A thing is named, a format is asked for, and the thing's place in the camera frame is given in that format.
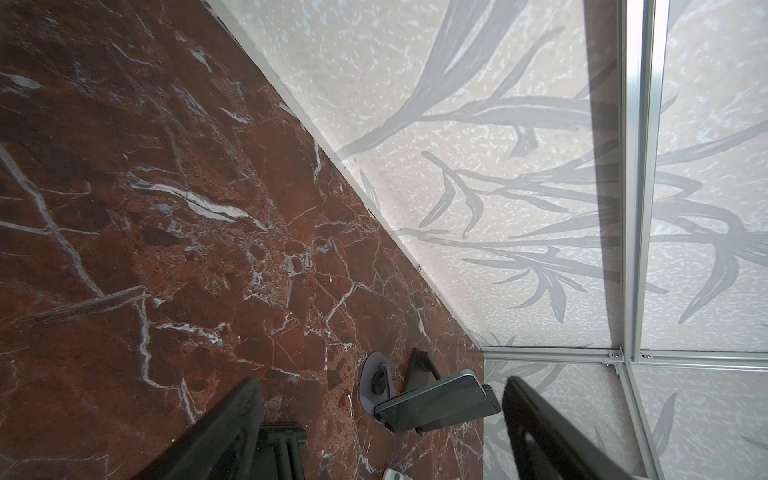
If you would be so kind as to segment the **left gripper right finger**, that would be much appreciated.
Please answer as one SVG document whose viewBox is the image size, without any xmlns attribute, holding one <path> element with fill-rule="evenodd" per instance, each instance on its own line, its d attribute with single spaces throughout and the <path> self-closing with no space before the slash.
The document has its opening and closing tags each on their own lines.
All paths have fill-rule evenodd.
<svg viewBox="0 0 768 480">
<path fill-rule="evenodd" d="M 522 378 L 507 379 L 502 409 L 521 479 L 631 477 Z"/>
</svg>

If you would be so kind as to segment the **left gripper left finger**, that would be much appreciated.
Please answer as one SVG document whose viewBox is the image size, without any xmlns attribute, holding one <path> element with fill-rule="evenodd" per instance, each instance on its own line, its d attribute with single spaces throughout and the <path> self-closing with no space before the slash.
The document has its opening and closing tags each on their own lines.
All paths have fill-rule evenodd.
<svg viewBox="0 0 768 480">
<path fill-rule="evenodd" d="M 260 382 L 246 378 L 137 479 L 249 479 L 264 415 Z"/>
</svg>

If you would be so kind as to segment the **large black phone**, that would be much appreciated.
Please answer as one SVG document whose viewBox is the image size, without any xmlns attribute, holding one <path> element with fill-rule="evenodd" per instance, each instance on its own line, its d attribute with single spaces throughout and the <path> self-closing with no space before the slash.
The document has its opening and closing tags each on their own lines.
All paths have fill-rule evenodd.
<svg viewBox="0 0 768 480">
<path fill-rule="evenodd" d="M 377 405 L 374 418 L 392 433 L 432 431 L 480 420 L 502 410 L 493 389 L 461 370 Z"/>
</svg>

